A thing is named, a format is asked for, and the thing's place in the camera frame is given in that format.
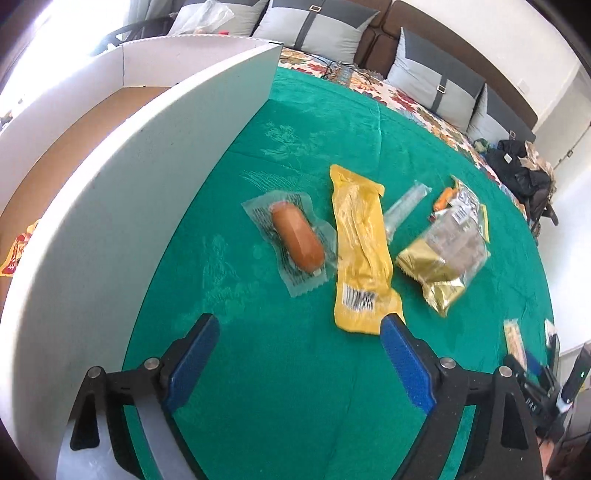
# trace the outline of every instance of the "gray cushion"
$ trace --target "gray cushion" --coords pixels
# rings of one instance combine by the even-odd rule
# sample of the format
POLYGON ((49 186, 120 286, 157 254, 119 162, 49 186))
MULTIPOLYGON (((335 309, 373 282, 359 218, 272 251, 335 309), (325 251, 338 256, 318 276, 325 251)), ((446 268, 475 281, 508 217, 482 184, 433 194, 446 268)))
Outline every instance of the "gray cushion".
POLYGON ((353 63, 361 35, 378 13, 348 0, 271 0, 252 36, 353 63))
POLYGON ((402 28, 387 83, 465 133, 484 78, 431 42, 402 28))
MULTIPOLYGON (((175 25, 181 27, 204 3, 205 0, 186 0, 181 10, 178 12, 177 18, 170 31, 175 32, 175 25)), ((234 17, 224 23, 219 29, 227 31, 230 35, 238 37, 250 37, 252 30, 255 28, 256 22, 261 16, 266 4, 269 0, 226 0, 223 3, 226 5, 234 17)))
POLYGON ((466 135, 473 142, 484 138, 494 147, 499 140, 509 138, 522 142, 535 140, 525 122, 488 85, 478 99, 466 135))

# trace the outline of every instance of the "clear plastic bag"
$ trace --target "clear plastic bag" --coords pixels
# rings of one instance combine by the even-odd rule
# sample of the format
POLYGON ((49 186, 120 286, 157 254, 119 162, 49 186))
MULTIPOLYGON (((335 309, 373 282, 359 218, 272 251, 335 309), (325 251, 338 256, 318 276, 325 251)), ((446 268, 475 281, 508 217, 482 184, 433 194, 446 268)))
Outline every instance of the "clear plastic bag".
POLYGON ((398 254, 396 263, 418 281, 427 303, 442 317, 489 257, 477 222, 453 206, 398 254))
POLYGON ((200 5, 190 5, 190 7, 195 8, 181 9, 170 28, 169 35, 215 33, 234 17, 232 10, 217 0, 205 0, 200 5))
POLYGON ((423 200, 429 193, 431 188, 419 183, 415 180, 414 185, 410 187, 407 192, 402 195, 394 205, 392 205, 386 213, 384 213, 384 227, 386 229, 386 239, 388 243, 394 238, 394 233, 410 215, 418 203, 423 200))
POLYGON ((310 195, 303 192, 272 190, 242 204, 244 211, 260 231, 262 237, 275 249, 279 275, 285 282, 290 296, 297 297, 327 282, 336 271, 336 231, 314 213, 310 195), (295 265, 286 245, 275 230, 271 219, 272 206, 288 202, 297 206, 310 224, 324 249, 324 265, 314 273, 307 273, 295 265))

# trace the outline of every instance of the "red packet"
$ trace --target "red packet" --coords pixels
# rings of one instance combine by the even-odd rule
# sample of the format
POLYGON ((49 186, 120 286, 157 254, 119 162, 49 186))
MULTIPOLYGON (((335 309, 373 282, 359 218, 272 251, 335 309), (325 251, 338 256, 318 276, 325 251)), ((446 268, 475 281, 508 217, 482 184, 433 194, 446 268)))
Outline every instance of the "red packet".
POLYGON ((8 253, 6 261, 0 266, 0 277, 12 277, 14 275, 14 272, 17 269, 17 265, 21 260, 22 252, 25 250, 25 247, 29 243, 31 235, 37 227, 37 223, 39 223, 39 220, 36 221, 34 224, 29 225, 27 227, 26 233, 20 234, 14 241, 12 247, 10 248, 10 252, 8 253))

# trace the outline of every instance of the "metal screw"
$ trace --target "metal screw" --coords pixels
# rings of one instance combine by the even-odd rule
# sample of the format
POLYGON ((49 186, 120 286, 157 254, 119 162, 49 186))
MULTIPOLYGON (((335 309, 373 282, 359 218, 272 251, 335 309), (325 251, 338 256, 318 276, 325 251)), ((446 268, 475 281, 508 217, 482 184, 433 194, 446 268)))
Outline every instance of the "metal screw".
POLYGON ((154 370, 155 368, 158 368, 159 364, 160 364, 160 360, 158 358, 152 356, 144 362, 144 368, 146 370, 154 370))
POLYGON ((513 370, 511 370, 511 368, 509 368, 509 367, 506 367, 505 365, 501 365, 499 367, 499 373, 501 374, 502 377, 509 378, 511 375, 513 375, 513 370))
POLYGON ((90 367, 86 374, 91 378, 96 378, 100 375, 100 367, 90 367))
POLYGON ((457 365, 456 361, 453 358, 449 358, 448 356, 444 356, 441 360, 439 360, 439 363, 443 368, 447 368, 449 370, 455 368, 457 365))

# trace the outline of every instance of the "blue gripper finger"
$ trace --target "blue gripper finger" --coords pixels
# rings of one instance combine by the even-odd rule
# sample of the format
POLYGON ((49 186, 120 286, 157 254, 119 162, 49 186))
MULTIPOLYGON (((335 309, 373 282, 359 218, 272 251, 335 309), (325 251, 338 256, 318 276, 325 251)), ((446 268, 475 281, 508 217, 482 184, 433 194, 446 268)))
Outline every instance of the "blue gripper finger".
POLYGON ((379 337, 410 401, 427 415, 436 405, 433 382, 427 368, 390 315, 382 319, 379 337))
POLYGON ((170 413, 185 405, 189 400, 197 380, 216 346, 219 334, 220 327, 217 318, 211 316, 179 360, 168 380, 168 396, 164 400, 164 406, 170 413))

